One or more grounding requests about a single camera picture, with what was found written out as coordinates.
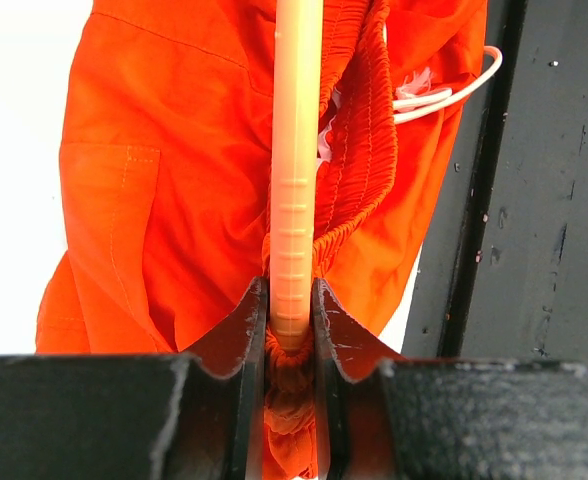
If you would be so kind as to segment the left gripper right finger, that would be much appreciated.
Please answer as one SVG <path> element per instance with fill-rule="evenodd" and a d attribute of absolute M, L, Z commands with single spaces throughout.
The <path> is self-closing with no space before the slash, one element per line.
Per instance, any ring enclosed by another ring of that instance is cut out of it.
<path fill-rule="evenodd" d="M 588 479 L 588 366 L 409 360 L 312 293 L 323 479 Z"/>

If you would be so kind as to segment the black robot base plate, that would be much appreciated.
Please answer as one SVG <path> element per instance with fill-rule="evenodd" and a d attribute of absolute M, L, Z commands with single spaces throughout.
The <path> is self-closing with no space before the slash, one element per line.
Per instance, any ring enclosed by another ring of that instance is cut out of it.
<path fill-rule="evenodd" d="M 588 0 L 493 1 L 402 352 L 588 363 Z"/>

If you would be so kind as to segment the orange shorts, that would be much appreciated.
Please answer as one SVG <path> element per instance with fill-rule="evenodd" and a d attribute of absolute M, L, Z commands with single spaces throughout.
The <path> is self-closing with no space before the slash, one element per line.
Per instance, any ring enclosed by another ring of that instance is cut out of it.
<path fill-rule="evenodd" d="M 324 5 L 313 273 L 381 333 L 435 209 L 462 104 L 394 100 L 482 69 L 484 1 Z M 60 150 L 68 248 L 40 353 L 178 352 L 268 272 L 276 5 L 97 1 Z"/>

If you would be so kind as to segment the orange plastic hanger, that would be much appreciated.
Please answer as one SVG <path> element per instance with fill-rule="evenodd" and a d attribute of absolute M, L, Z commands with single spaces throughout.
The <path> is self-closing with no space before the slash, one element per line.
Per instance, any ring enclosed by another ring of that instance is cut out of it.
<path fill-rule="evenodd" d="M 310 321 L 322 27 L 321 1 L 276 4 L 270 329 L 287 352 Z"/>

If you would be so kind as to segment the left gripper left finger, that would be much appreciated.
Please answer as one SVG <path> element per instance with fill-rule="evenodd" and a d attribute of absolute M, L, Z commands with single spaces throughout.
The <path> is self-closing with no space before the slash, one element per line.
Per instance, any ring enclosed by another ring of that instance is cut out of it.
<path fill-rule="evenodd" d="M 0 356 L 0 479 L 258 479 L 269 287 L 187 350 Z"/>

